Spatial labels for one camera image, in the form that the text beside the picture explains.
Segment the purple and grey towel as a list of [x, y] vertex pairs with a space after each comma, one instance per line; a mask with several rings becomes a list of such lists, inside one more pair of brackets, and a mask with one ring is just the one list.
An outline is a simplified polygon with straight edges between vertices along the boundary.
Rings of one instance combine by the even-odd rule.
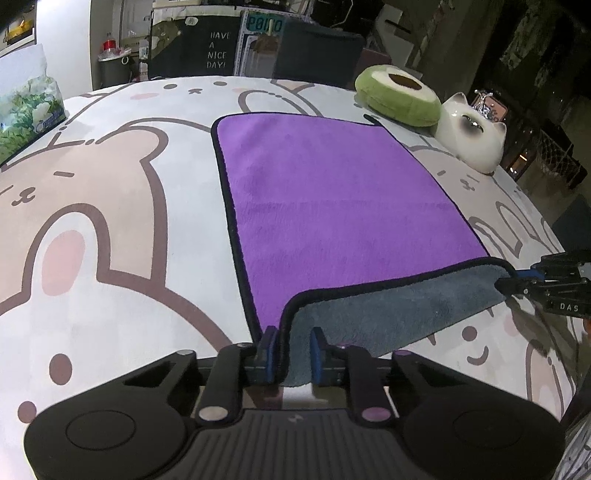
[[211, 129], [238, 287], [276, 328], [283, 386], [311, 382], [311, 330], [388, 354], [504, 301], [514, 268], [382, 125], [288, 113]]

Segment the white ceramic cat figurine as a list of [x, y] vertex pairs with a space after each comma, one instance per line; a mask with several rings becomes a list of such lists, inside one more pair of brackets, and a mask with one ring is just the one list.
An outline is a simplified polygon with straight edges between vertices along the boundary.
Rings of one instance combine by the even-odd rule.
[[492, 175], [500, 165], [507, 127], [493, 122], [474, 109], [463, 92], [441, 106], [440, 119], [433, 128], [437, 141], [473, 170]]

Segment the silver figurine with orange box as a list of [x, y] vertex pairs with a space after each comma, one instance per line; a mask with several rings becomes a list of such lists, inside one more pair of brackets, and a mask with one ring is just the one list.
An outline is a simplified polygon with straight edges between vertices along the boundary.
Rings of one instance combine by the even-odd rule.
[[502, 122], [508, 113], [508, 108], [497, 100], [492, 92], [475, 91], [476, 97], [472, 107], [491, 122]]

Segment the avocado plush pillow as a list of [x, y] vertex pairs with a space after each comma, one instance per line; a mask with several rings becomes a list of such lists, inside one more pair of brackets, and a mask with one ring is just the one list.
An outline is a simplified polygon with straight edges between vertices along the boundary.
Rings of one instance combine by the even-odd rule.
[[441, 101], [436, 92], [394, 65], [367, 67], [355, 80], [356, 93], [369, 107], [413, 127], [438, 123]]

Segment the dark blue chair back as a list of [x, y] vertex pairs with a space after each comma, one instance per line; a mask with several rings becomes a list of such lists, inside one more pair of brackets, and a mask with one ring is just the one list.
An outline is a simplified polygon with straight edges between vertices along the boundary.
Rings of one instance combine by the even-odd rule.
[[359, 34], [293, 21], [284, 27], [273, 79], [345, 88], [353, 79], [365, 40]]

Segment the dark trash bin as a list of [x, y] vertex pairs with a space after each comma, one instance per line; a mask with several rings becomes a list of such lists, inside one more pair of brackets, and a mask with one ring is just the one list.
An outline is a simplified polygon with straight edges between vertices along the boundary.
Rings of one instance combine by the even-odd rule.
[[108, 49], [98, 55], [100, 87], [127, 84], [132, 77], [131, 50]]

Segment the black have a nice day cloth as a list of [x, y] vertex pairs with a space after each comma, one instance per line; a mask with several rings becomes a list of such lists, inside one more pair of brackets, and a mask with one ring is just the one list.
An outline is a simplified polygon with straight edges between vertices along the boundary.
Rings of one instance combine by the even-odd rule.
[[239, 16], [190, 16], [151, 26], [150, 79], [229, 76], [235, 70]]

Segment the tissue pack with green print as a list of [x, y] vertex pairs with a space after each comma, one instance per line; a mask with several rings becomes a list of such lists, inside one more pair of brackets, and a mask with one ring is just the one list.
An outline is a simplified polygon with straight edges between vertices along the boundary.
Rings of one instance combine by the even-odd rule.
[[57, 81], [47, 74], [43, 46], [1, 58], [1, 144], [5, 163], [66, 118]]

